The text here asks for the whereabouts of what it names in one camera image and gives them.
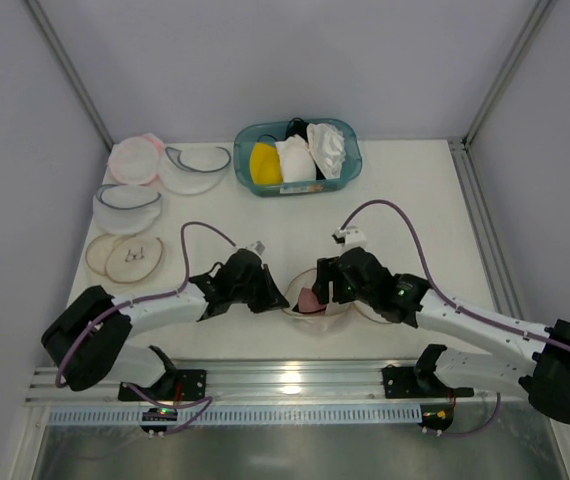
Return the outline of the pink bra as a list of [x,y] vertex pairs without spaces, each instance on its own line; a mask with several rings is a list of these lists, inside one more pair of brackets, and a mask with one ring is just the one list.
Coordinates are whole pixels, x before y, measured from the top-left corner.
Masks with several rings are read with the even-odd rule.
[[324,314],[326,305],[321,304],[314,292],[307,287],[303,287],[298,295],[295,306],[292,311],[301,315],[317,315]]

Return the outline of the beige mesh laundry bag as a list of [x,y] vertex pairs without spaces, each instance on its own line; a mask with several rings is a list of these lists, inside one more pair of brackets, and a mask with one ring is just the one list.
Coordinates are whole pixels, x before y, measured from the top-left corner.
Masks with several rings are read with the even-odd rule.
[[281,312],[294,328],[310,336],[324,337],[344,330],[352,314],[369,322],[385,325],[382,318],[369,314],[361,303],[322,304],[312,291],[316,276],[316,268],[304,270],[294,277],[286,288],[285,298],[289,306]]

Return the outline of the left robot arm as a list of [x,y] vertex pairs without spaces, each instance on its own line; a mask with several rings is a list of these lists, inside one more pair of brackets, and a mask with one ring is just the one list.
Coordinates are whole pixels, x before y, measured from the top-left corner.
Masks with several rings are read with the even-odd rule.
[[196,324],[241,304],[253,314],[285,309],[289,302],[269,267],[242,248],[213,272],[191,276],[175,290],[138,297],[87,288],[45,330],[41,343],[58,367],[55,385],[84,391],[105,379],[150,389],[176,368],[155,346],[128,341],[171,325]]

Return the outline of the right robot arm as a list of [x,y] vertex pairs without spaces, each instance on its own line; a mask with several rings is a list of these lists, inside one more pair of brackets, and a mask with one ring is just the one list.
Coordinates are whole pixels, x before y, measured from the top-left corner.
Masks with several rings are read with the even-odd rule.
[[474,388],[520,397],[570,425],[570,322],[552,326],[474,311],[426,279],[393,274],[361,247],[317,262],[312,290],[322,304],[355,301],[386,322],[457,338],[480,354],[431,344],[414,366],[421,389]]

